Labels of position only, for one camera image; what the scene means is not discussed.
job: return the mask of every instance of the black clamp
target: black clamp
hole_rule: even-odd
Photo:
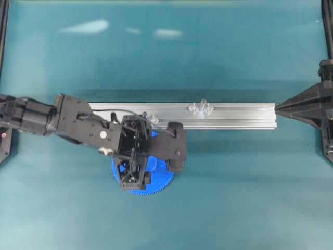
[[[308,123],[322,134],[323,154],[333,163],[333,60],[323,60],[321,82],[276,106],[275,112]]]

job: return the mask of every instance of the clear plastic piece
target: clear plastic piece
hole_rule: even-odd
[[[154,125],[157,125],[160,121],[155,115],[150,115],[147,117],[147,119]]]
[[[211,105],[210,103],[208,103],[206,101],[206,99],[202,99],[200,104],[196,104],[196,103],[192,103],[189,107],[188,107],[188,110],[193,114],[195,115],[198,111],[200,112],[204,112],[206,113],[207,115],[210,115],[213,110],[214,110],[214,107],[213,105]]]
[[[210,103],[206,103],[206,107],[204,108],[204,111],[206,112],[207,115],[210,115],[210,113],[212,113],[214,110],[213,105],[211,105]]]
[[[189,107],[188,110],[194,115],[196,112],[199,111],[199,107],[196,103],[192,103]]]

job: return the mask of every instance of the wire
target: wire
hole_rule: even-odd
[[[92,111],[121,111],[121,112],[127,112],[130,113],[132,115],[135,115],[137,118],[144,120],[145,122],[149,123],[152,127],[156,127],[156,125],[154,123],[152,123],[151,121],[149,121],[147,118],[138,115],[136,112],[133,112],[131,110],[128,109],[92,109]],[[166,129],[165,132],[169,135],[171,135],[172,137],[176,137],[174,135],[174,133],[172,133],[170,130]]]

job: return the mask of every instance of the black robotic arm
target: black robotic arm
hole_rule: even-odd
[[[150,172],[145,171],[148,156],[167,161],[172,172],[182,171],[187,158],[182,124],[170,122],[167,130],[152,137],[152,126],[143,115],[125,116],[120,123],[111,113],[111,121],[105,121],[93,113],[87,101],[64,94],[56,97],[54,105],[0,95],[0,127],[38,135],[53,133],[112,156],[120,188],[125,190],[145,189],[150,183]]]

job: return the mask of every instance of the metal beam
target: metal beam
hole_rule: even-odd
[[[153,123],[158,128],[166,128],[170,121],[181,122],[185,129],[262,130],[277,127],[274,103],[90,103],[90,106],[93,110],[126,109],[137,114],[146,112],[147,118],[155,121]],[[111,111],[94,113],[110,120]],[[115,113],[120,121],[124,115],[130,115],[123,111]]]

